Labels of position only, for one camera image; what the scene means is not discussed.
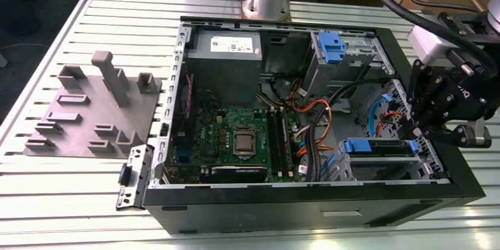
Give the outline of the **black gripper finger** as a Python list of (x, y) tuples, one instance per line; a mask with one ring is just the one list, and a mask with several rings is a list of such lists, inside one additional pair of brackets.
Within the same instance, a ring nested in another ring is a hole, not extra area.
[(419, 125), (414, 119), (404, 119), (400, 127), (400, 139), (426, 138), (432, 142), (462, 148), (490, 148), (492, 136), (483, 118), (460, 124), (454, 130), (442, 125)]
[(412, 118), (444, 118), (444, 107), (436, 102), (444, 85), (446, 68), (428, 66), (420, 59), (412, 64), (411, 80), (407, 87), (407, 102)]

